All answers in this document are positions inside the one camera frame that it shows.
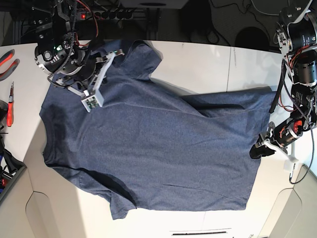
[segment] blue t-shirt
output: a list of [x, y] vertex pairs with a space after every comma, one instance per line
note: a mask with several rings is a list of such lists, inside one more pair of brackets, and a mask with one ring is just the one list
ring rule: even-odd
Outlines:
[[179, 97], [149, 79], [161, 60], [143, 42], [114, 41], [100, 52], [120, 48], [127, 54], [107, 72], [102, 108], [87, 113], [77, 95], [50, 87], [40, 112], [46, 165], [109, 201], [113, 219], [137, 207], [245, 209], [260, 165], [249, 151], [274, 93]]

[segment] white table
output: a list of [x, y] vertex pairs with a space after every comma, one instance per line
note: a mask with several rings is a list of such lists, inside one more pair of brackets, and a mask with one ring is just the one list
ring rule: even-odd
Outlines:
[[[281, 55], [223, 46], [149, 42], [162, 56], [151, 78], [178, 94], [213, 93], [270, 86], [277, 88]], [[8, 101], [14, 81], [14, 124], [7, 128], [5, 146], [28, 166], [32, 187], [51, 201], [62, 237], [155, 237], [169, 231], [234, 229], [235, 238], [261, 231], [278, 194], [292, 188], [283, 161], [275, 155], [262, 159], [245, 211], [164, 212], [137, 209], [123, 220], [113, 221], [104, 199], [85, 193], [45, 166], [42, 150], [45, 128], [39, 117], [49, 83], [34, 62], [35, 44], [0, 48], [0, 55], [15, 49], [21, 63], [7, 80], [0, 82], [0, 99]], [[281, 123], [288, 114], [276, 108], [271, 119]]]

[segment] screwdriver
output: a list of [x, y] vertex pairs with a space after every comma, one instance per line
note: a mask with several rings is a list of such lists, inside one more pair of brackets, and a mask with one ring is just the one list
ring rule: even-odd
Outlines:
[[13, 124], [13, 82], [11, 85], [9, 103], [8, 103], [8, 114], [6, 116], [6, 125], [11, 127]]

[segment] t-shirt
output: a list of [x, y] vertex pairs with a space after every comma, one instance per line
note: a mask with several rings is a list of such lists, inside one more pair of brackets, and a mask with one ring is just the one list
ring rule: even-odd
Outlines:
[[249, 151], [266, 130], [274, 93], [179, 97], [149, 79], [161, 59], [144, 42], [99, 51], [120, 48], [127, 54], [106, 74], [102, 108], [88, 113], [77, 95], [50, 87], [40, 112], [46, 165], [109, 201], [113, 219], [137, 207], [245, 209], [260, 165]]

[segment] pliers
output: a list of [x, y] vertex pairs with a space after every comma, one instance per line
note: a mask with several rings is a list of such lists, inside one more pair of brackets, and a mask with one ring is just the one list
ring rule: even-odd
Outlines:
[[[8, 60], [10, 60], [14, 56], [14, 52], [15, 52], [14, 50], [10, 50], [7, 53], [5, 53], [0, 58], [0, 66], [3, 65]], [[0, 82], [8, 78], [13, 73], [13, 71], [15, 71], [15, 69], [18, 67], [19, 63], [20, 63], [20, 60], [16, 59], [5, 72], [0, 73]]]

